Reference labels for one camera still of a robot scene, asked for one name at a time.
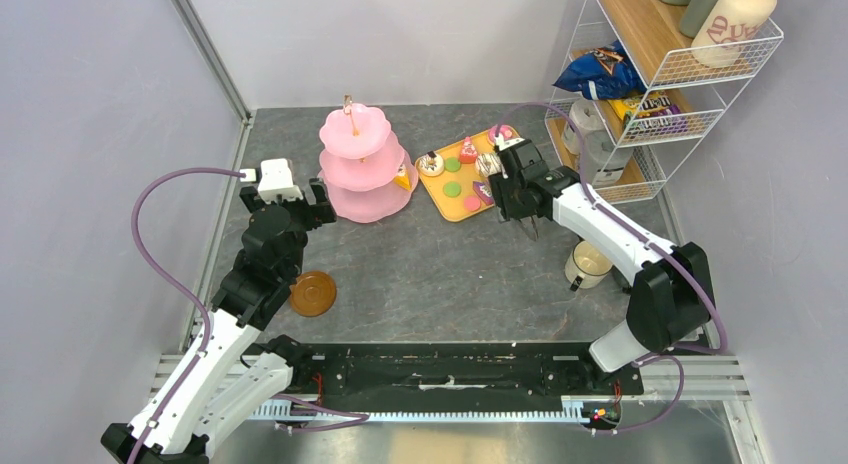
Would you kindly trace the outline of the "metal serving tongs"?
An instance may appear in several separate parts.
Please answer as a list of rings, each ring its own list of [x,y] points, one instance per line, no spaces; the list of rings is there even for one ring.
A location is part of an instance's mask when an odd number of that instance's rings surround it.
[[[518,224],[531,241],[536,242],[539,239],[538,221],[535,216],[519,219]]]

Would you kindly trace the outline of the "purple cake slice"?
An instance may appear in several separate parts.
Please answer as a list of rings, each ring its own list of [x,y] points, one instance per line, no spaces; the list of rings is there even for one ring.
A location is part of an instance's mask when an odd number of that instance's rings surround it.
[[[484,206],[491,206],[494,204],[494,199],[491,190],[487,184],[481,181],[474,181],[472,183],[472,188],[476,197],[481,201]]]

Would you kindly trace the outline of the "yellow cake slice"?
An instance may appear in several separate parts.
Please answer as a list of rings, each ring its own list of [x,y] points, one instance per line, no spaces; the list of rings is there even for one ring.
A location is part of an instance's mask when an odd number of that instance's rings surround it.
[[[410,173],[405,164],[401,164],[398,167],[397,173],[393,178],[393,182],[407,192],[412,191],[412,181]]]

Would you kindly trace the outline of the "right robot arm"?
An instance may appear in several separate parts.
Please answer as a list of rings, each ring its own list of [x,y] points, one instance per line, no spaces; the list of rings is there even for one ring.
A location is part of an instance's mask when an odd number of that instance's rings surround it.
[[[497,140],[500,171],[488,178],[505,220],[546,218],[591,244],[630,287],[622,323],[596,339],[577,366],[579,384],[601,393],[617,370],[673,347],[715,313],[706,253],[675,245],[610,206],[571,168],[551,168],[529,139]]]

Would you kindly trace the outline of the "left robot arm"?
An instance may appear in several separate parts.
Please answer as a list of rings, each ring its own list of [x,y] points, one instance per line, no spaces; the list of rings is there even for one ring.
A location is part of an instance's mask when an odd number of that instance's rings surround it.
[[[240,197],[251,213],[242,248],[212,299],[201,331],[163,387],[128,423],[110,425],[102,446],[119,463],[206,463],[272,394],[307,389],[314,377],[295,341],[263,351],[235,382],[221,384],[286,303],[302,273],[308,232],[333,223],[327,187],[315,200],[282,194],[265,203],[253,187]]]

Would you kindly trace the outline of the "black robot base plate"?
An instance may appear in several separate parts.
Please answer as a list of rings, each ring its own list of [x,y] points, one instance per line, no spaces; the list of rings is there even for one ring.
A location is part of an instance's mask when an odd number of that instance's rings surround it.
[[[279,351],[294,369],[287,394],[317,394],[339,411],[553,411],[564,396],[640,395],[640,372],[597,368],[584,342],[298,343],[281,335],[248,352]]]

